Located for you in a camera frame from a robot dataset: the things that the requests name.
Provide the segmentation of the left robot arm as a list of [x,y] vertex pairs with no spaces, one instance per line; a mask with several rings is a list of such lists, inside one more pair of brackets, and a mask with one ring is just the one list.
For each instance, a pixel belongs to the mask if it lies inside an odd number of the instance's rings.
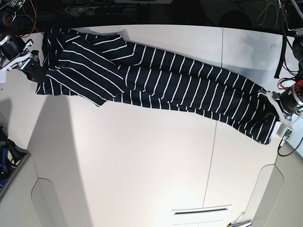
[[[276,9],[274,29],[282,31],[282,47],[274,78],[282,93],[258,90],[258,96],[266,97],[274,106],[274,115],[288,127],[291,116],[301,118],[303,113],[303,2],[301,0],[279,0],[269,2]],[[289,69],[285,53],[289,47],[298,61],[298,70]]]

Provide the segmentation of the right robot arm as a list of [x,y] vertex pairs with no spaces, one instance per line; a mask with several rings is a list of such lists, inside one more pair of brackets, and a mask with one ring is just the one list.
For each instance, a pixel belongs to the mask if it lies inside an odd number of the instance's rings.
[[34,42],[29,39],[24,42],[20,37],[13,37],[6,34],[0,35],[0,82],[6,82],[6,73],[13,69],[23,72],[27,79],[33,82],[42,83],[46,75],[40,65],[39,51],[28,48]]

